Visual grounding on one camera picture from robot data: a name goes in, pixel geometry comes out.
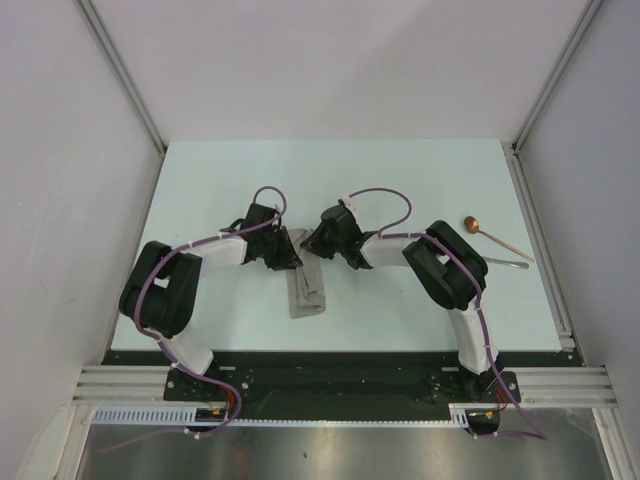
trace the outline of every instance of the light blue table surface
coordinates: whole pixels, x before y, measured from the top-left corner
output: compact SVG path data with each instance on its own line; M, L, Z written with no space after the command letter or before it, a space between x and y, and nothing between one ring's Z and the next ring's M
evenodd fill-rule
M346 193L386 186L413 202L406 224L442 219L462 232L474 215L484 230L533 254L502 147L497 140L172 142L141 245L172 245L215 234L243 217L262 185L281 188L288 228L315 228ZM273 205L276 194L260 201ZM355 199L363 230L400 218L405 204L375 193ZM482 255L522 260L491 240L463 233ZM200 281L192 322L216 350L438 351L457 349L448 316L409 268L354 271L322 260L325 313L292 320L284 272L262 260ZM494 344L510 351L558 351L560 343L537 265L489 265L486 312ZM121 317L114 350L156 345Z

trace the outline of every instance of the aluminum frame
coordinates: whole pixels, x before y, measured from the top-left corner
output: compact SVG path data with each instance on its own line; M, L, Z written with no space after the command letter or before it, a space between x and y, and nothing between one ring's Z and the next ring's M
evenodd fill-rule
M74 3L78 8L80 16L84 19L89 32L96 41L98 48L102 52L105 61L113 72L116 81L122 88L122 93L127 98L129 105L131 105L131 109L142 123L149 139L156 147L160 156L164 158L167 145L163 142L160 131L151 113L149 113L149 108L124 64L96 6L92 0L74 0Z
M636 479L638 465L627 447L628 439L620 417L618 404L606 369L573 368L513 368L518 375L522 405L526 408L591 408L596 419L602 443L616 480ZM223 406L222 403L165 402L162 393L169 367L150 366L87 366L83 369L73 398L74 415L57 480L74 480L82 459L82 453L97 408L112 405L162 407L163 410L183 411L187 406ZM452 412L459 412L463 404L450 405ZM433 428L431 422L239 422L237 426L317 426L317 427L394 427ZM449 428L449 422L442 427Z
M529 183L524 174L522 162L511 145L503 144L503 151L516 191L516 197L520 203L520 210L522 211L525 225L529 232L536 258L538 259L542 284L551 304L551 312L554 322L556 323L560 344L563 350L566 351L578 348L581 357L585 359L584 352L580 350L580 346L573 336L573 326L567 301L562 293L558 273L555 268L555 263L553 262L551 250L549 249L549 243L547 242L540 216L536 210Z
M549 73L549 76L545 80L542 90L536 97L535 102L533 102L533 107L529 111L527 118L518 131L518 135L513 141L516 152L520 152L522 146L527 141L531 130L538 122L540 115L556 91L560 81L564 78L565 72L571 65L571 61L575 58L580 45L582 45L582 42L598 17L605 2L606 0L590 0L582 11L582 15L569 35L556 63L551 69L551 73Z

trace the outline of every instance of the white enclosure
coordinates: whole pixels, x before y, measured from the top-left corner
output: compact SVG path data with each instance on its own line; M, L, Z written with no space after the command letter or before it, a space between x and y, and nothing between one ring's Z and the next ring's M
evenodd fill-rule
M511 141L586 4L96 1L165 142Z
M0 477L99 361L161 165L72 2L0 14Z

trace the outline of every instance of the folded cloth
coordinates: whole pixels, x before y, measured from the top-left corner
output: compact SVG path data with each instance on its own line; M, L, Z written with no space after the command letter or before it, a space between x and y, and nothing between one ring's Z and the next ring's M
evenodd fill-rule
M289 316L291 318L319 315L327 309L324 296L324 282L320 259L300 248L313 230L297 228L289 230L289 238L296 254L302 260L302 267L287 270L287 290L289 292Z

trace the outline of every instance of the purple cable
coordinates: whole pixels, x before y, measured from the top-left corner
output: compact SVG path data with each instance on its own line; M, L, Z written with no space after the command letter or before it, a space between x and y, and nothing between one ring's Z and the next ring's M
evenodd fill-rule
M202 382L211 383L213 385L222 387L222 388L224 388L226 390L230 390L233 393L233 395L236 397L236 400L238 401L237 406L236 406L233 414L228 419L223 421L220 425L215 427L213 430L210 430L208 432L200 432L199 438L209 437L209 436L211 436L211 435L213 435L215 433L218 433L219 431L221 431L224 428L226 428L227 425L229 425L231 422L233 422L236 418L238 418L238 415L240 415L240 410L242 410L242 397L241 397L240 393L238 392L238 390L236 390L235 387L233 387L233 385L230 385L228 383L222 382L220 380L216 380L216 379L213 379L213 378L205 377L204 375L200 375L200 374L198 374L196 372L193 372L193 371L189 370L184 365L180 365L178 360L171 354L171 352L169 352L169 350L165 347L165 345L163 345L163 343L161 341L161 337L159 335L154 335L151 332L147 332L142 327L142 320L141 320L142 304L143 304L143 301L144 301L144 297L147 295L147 292L149 291L149 288L151 288L151 285L153 284L154 280L158 276L158 273L160 272L160 270L162 270L162 268L169 262L169 260L171 260L178 253L180 253L180 252L182 252L184 250L188 250L188 249L193 248L193 247L200 247L202 245L207 245L209 243L213 243L213 242L216 242L218 240L224 240L226 238L237 237L237 236L243 235L245 233L254 232L256 230L259 230L259 229L264 228L264 227L268 227L269 225L272 225L273 223L280 221L280 219L282 218L284 213L287 211L287 199L284 196L284 193L282 193L282 191L280 189L278 189L276 187L269 186L269 185L266 185L264 187L260 187L258 189L258 191L255 193L255 195L253 196L253 202L255 203L255 201L258 198L258 195L261 192L265 191L265 190L272 190L272 191L276 192L278 195L280 195L280 198L282 199L282 211L281 212L279 212L271 220L263 222L263 223L261 223L259 225L255 225L253 227L245 228L243 230L238 230L236 232L225 233L225 234L222 234L222 235L214 235L214 236L211 236L211 237L203 238L201 240L197 240L197 241L195 241L193 243L186 243L184 245L180 245L178 247L175 247L167 255L165 255L158 262L158 264L155 266L155 268L151 271L151 273L149 274L149 277L145 280L144 284L142 285L142 288L140 289L140 294L138 295L138 300L136 301L136 306L135 306L134 313L133 313L133 321L135 323L135 326L136 326L136 329L138 330L138 332L140 332L142 335L144 335L146 337L153 338L156 342L158 342L158 345L160 346L160 350L162 350L162 352L167 356L167 358L169 358L169 360L171 361L172 364L177 364L177 367L181 371L183 371L187 375L190 375L193 378L195 378L197 380L200 380ZM127 440L125 442L113 445L111 447L97 449L96 452L109 453L109 452L113 452L114 450L118 450L119 448L126 447L126 446L129 446L129 445L133 445L135 443L138 443L140 441L146 440L148 438L153 438L153 437L156 437L158 435L164 435L165 433L183 433L183 432L184 432L184 429L182 429L182 428L167 428L167 429L163 429L163 430L158 430L158 431L155 431L155 432L147 433L145 435L141 435L141 436L136 437L136 438L132 438L130 440Z
M404 233L404 234L392 233L392 234L385 235L383 238L406 238L406 237L424 238L428 242L432 243L433 245L438 247L442 252L444 252L444 254L447 257L449 257L453 261L453 263L455 263L456 266L460 270L462 270L462 272L469 278L469 280L471 281L471 284L473 285L473 288L475 288L476 290L476 311L478 312L478 318L480 319L482 336L484 337L484 342L485 342L485 350L487 353L487 358L489 358L489 363L491 364L491 370L493 371L493 374L495 375L496 380L498 381L498 384L502 388L502 391L507 395L507 398L509 398L513 406L516 407L516 410L518 410L520 415L522 415L522 417L529 424L529 426L535 430L535 433L526 432L523 430L510 430L506 432L499 432L496 434L479 435L479 436L491 436L491 437L527 436L527 437L539 438L541 440L549 440L549 437L547 436L547 434L544 433L544 431L538 426L535 420L520 406L516 398L511 393L511 390L509 390L509 387L505 383L504 379L502 378L502 375L500 375L500 372L498 371L498 367L496 366L496 362L493 360L493 355L491 353L491 345L490 345L491 339L489 338L489 327L487 325L487 319L484 316L484 312L480 307L480 301L482 300L482 288L480 287L480 284L478 283L478 281L475 279L475 277L469 271L469 269L464 266L464 264L458 257L456 257L438 239L433 238L430 235L427 235L426 233L421 233L421 232Z
M411 212L413 211L413 205L411 205L411 200L409 200L409 198L404 193L401 193L401 192L399 192L397 190L393 190L392 188L387 188L387 187L365 188L365 189L362 189L362 190L358 190L357 192L353 192L349 196L350 197L355 197L355 196L358 196L360 194L369 193L369 192L393 193L394 195L397 195L398 197L402 198L407 203L407 207L408 207L407 213L405 214L404 217L402 217L400 220L397 220L395 222L389 223L389 224L385 225L384 227L382 227L380 230L378 230L378 238L382 238L382 232L384 232L385 230L388 230L391 227L395 227L397 225L400 225L401 223L405 222L411 216Z

